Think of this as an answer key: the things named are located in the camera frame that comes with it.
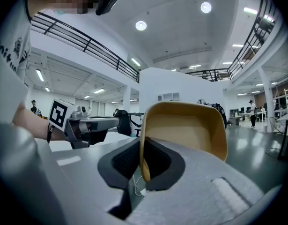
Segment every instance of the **railing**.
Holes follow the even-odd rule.
[[[43,13],[31,20],[32,30],[71,45],[139,82],[139,72],[110,49],[80,30]]]
[[[229,67],[231,78],[243,69],[259,51],[276,24],[277,8],[271,0],[260,0],[252,29],[236,58]]]
[[[186,74],[197,76],[211,82],[231,80],[231,73],[228,68],[203,70]]]

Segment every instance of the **white column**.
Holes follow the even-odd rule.
[[[273,103],[273,94],[272,94],[272,88],[271,88],[271,82],[269,78],[267,77],[265,71],[262,67],[258,68],[261,81],[264,85],[265,89],[265,95],[266,95],[266,106],[267,106],[267,131],[268,133],[272,132],[272,127],[270,123],[270,118],[274,117],[274,103]]]
[[[125,87],[123,95],[123,110],[130,112],[130,92],[131,88],[129,86]]]

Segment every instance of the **table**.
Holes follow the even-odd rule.
[[[262,122],[264,121],[264,115],[265,115],[265,118],[267,119],[266,111],[264,111],[264,112],[257,112],[256,114],[257,114],[257,115],[258,115],[258,114],[261,114],[261,121],[262,121]]]
[[[288,132],[288,114],[284,115],[283,117],[277,119],[277,121],[285,121],[285,130],[284,130],[284,136],[283,136],[283,141],[282,141],[282,145],[281,145],[281,148],[280,148],[280,152],[278,154],[278,159],[282,158],[283,156],[281,156],[282,152],[283,152],[283,147],[284,147],[284,144],[285,144],[285,140],[286,140],[286,135],[287,135],[287,132]]]

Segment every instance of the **fluorescent light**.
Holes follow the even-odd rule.
[[[44,82],[44,78],[43,78],[43,76],[42,76],[42,73],[41,73],[41,70],[40,70],[40,69],[37,69],[37,75],[39,76],[40,80],[41,80],[42,82]]]
[[[140,63],[138,63],[134,58],[131,58],[131,60],[138,66],[140,66]]]
[[[98,91],[94,92],[94,93],[99,93],[99,92],[103,92],[104,89],[99,89]]]
[[[267,19],[269,22],[273,22],[274,21],[274,19],[272,17],[269,17],[268,15],[265,15],[264,19]]]
[[[143,30],[145,30],[147,28],[147,24],[144,21],[138,21],[135,24],[135,27],[136,27],[137,30],[143,31]]]
[[[201,64],[199,64],[199,65],[194,65],[194,66],[190,66],[190,68],[197,68],[197,67],[201,67]]]
[[[251,9],[251,8],[244,8],[244,12],[247,12],[247,13],[252,13],[252,14],[257,14],[257,11],[256,10],[254,10],[254,9]]]
[[[209,2],[203,2],[201,4],[201,11],[203,13],[209,13],[211,11],[211,5]]]
[[[240,45],[240,44],[232,44],[233,47],[243,47],[244,45]]]

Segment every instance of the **white wall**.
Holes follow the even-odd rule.
[[[250,107],[249,101],[252,100],[255,103],[254,95],[245,95],[245,96],[237,96],[236,91],[224,91],[224,99],[225,99],[225,113],[227,120],[229,119],[229,110],[230,109],[238,109],[241,110],[241,107],[244,107],[246,111],[246,107]]]
[[[105,116],[112,116],[113,112],[118,108],[119,110],[123,109],[123,104],[105,104]],[[139,103],[130,103],[130,113],[138,113],[140,110]]]
[[[140,72],[140,112],[144,113],[157,103],[157,96],[179,92],[181,102],[197,103],[199,99],[207,103],[219,103],[225,108],[223,88],[229,82],[210,82],[184,73],[159,68],[148,68]]]

